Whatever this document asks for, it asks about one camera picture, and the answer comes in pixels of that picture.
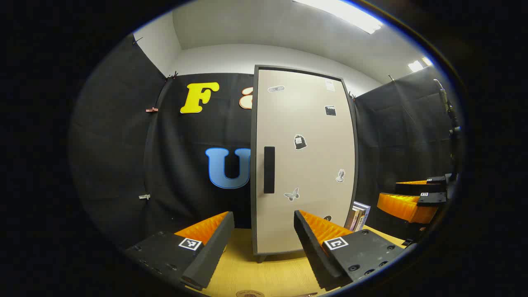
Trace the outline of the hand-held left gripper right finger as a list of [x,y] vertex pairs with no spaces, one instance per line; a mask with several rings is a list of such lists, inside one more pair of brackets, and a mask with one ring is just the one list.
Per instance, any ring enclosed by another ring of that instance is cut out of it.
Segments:
[[366,280],[404,251],[402,245],[376,232],[352,232],[302,210],[294,211],[294,229],[318,285],[325,291]]

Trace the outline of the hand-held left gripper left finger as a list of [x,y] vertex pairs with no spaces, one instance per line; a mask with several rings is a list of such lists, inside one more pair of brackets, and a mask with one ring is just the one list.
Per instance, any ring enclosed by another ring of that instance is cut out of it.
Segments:
[[175,233],[159,231],[125,250],[151,274],[175,286],[207,288],[234,230],[225,211]]

